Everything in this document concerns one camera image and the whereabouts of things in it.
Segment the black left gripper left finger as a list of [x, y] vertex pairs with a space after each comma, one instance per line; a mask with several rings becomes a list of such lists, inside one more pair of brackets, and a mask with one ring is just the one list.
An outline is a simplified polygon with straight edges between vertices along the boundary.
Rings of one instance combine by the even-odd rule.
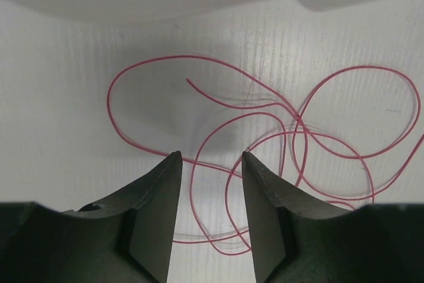
[[1, 281], [165, 282], [181, 181], [177, 151], [77, 211], [2, 203]]

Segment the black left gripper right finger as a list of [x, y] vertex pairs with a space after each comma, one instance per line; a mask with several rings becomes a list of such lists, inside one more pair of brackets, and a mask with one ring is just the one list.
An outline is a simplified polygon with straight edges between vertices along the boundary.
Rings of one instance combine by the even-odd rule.
[[423, 206], [349, 211], [304, 192], [242, 155], [257, 282], [422, 282]]

